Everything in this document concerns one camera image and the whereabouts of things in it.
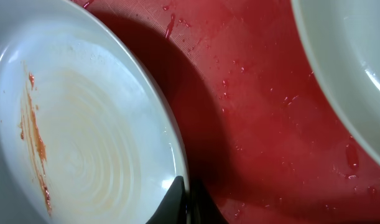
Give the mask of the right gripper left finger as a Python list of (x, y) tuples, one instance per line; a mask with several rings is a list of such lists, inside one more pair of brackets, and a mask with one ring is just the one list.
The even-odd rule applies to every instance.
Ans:
[(146, 224), (186, 224), (187, 196), (184, 179), (176, 176), (157, 210)]

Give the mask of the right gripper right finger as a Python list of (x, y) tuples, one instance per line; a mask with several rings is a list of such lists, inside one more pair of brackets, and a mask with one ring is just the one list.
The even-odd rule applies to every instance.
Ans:
[(200, 180), (190, 183), (191, 224), (228, 224)]

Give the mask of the light blue plate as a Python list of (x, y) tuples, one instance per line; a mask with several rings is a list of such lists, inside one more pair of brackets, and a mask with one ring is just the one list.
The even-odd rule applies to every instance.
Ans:
[(157, 84), (70, 1), (0, 1), (0, 223), (146, 223), (185, 149)]
[(380, 165), (380, 0), (292, 0), (291, 5), (324, 95)]

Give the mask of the light blue plate top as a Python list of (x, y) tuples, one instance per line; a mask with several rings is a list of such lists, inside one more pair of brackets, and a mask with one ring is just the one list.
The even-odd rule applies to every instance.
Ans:
[(291, 5), (324, 95), (380, 165), (380, 0), (292, 0)]

